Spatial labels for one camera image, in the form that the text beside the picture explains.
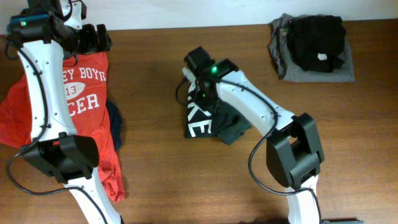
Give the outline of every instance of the table surface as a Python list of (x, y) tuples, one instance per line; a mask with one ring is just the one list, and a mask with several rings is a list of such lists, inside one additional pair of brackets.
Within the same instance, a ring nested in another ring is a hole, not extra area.
[[(271, 27), (109, 32), (108, 97), (123, 118), (119, 153), (127, 198), (115, 204), (126, 223), (238, 223), (284, 218), (285, 197), (252, 180), (247, 159), (260, 134), (252, 129), (227, 146), (217, 138), (185, 139), (186, 108), (174, 100), (183, 58), (202, 45), (230, 58), (258, 89), (316, 121), (325, 153), (318, 197), (323, 217), (398, 223), (398, 21), (344, 22), (356, 82), (289, 83), (278, 80), (267, 46)], [(4, 38), (1, 39), (1, 50)], [(0, 55), (0, 100), (23, 74), (21, 63)], [(71, 194), (33, 197), (7, 179), (6, 161), (18, 149), (0, 146), (0, 216), (4, 223), (84, 223)], [(266, 168), (262, 149), (254, 171), (282, 187)], [(18, 161), (14, 173), (30, 188), (59, 187)]]

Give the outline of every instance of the robotic arm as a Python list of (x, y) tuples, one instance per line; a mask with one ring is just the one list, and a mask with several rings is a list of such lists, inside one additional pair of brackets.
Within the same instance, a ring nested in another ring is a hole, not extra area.
[(97, 30), (82, 25), (86, 6), (82, 1), (28, 0), (29, 8), (13, 16), (7, 27), (9, 43), (18, 49), (29, 86), (32, 108), (32, 144), (23, 146), (7, 165), (22, 156), (29, 164), (63, 183), (76, 198), (89, 223), (123, 223), (112, 207), (98, 175), (99, 155), (94, 139), (78, 136), (69, 114), (63, 84), (63, 59), (73, 54), (110, 50), (104, 25)]
[[(197, 87), (195, 103), (203, 111), (214, 112), (216, 102), (223, 100), (235, 107), (264, 136), (249, 159), (249, 170), (266, 190), (288, 196), (289, 222), (321, 223), (316, 185), (324, 155), (317, 127), (308, 115), (295, 116), (261, 93), (228, 59), (216, 63), (201, 48), (185, 57), (183, 69), (187, 80)], [(292, 144), (289, 138), (297, 138)], [(285, 192), (268, 189), (251, 170), (251, 159), (267, 140), (267, 166)]]

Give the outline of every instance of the clothing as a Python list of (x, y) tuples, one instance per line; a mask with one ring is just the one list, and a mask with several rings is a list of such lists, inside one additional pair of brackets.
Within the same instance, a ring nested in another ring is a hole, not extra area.
[(304, 71), (332, 72), (344, 61), (338, 56), (344, 51), (346, 30), (341, 18), (308, 16), (289, 22), (287, 46), (293, 61)]
[(122, 129), (122, 117), (119, 110), (114, 103), (106, 100), (106, 109), (108, 110), (109, 120), (111, 122), (111, 134), (113, 139), (113, 146), (116, 152), (119, 152), (122, 146), (122, 139), (120, 138)]
[(251, 129), (246, 118), (231, 105), (218, 101), (215, 112), (203, 111), (193, 102), (195, 85), (189, 89), (188, 116), (185, 127), (186, 138), (218, 137), (223, 143), (232, 145), (244, 132)]
[(293, 62), (290, 50), (287, 47), (289, 21), (293, 18), (288, 14), (283, 14), (280, 18), (272, 21), (272, 42), (269, 50), (278, 66), (279, 78), (289, 82), (354, 82), (351, 47), (347, 38), (345, 38), (344, 51), (339, 55), (339, 58), (345, 63), (341, 68), (334, 69), (331, 73), (304, 71)]
[[(63, 81), (68, 108), (77, 133), (92, 137), (98, 147), (98, 172), (108, 197), (118, 202), (124, 199), (124, 187), (118, 156), (114, 150), (106, 102), (105, 53), (79, 55), (78, 65), (63, 68)], [(64, 61), (72, 66), (74, 58)], [(12, 147), (29, 144), (32, 113), (24, 75), (11, 87), (0, 104), (0, 143)]]

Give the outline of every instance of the red fabric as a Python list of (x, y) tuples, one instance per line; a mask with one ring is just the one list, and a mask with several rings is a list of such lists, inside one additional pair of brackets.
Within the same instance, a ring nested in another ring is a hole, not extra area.
[[(114, 150), (106, 109), (106, 53), (79, 55), (79, 63), (63, 68), (65, 94), (73, 124), (81, 136), (94, 138), (99, 150), (99, 177), (110, 199), (124, 199), (124, 187), (118, 155)], [(64, 66), (75, 63), (74, 58)], [(0, 143), (21, 147), (30, 143), (32, 115), (26, 76), (8, 92), (0, 104)]]

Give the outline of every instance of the gray cloth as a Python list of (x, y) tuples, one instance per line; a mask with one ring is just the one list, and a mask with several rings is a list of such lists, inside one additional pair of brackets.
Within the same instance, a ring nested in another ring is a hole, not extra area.
[(304, 71), (293, 62), (290, 51), (287, 48), (288, 26), (289, 21), (292, 19), (294, 17), (283, 14), (280, 18), (272, 21), (272, 42), (269, 50), (278, 65), (279, 78), (290, 82), (354, 82), (353, 59), (347, 38), (345, 38), (344, 52), (339, 56), (345, 64), (339, 69), (334, 69), (331, 73)]

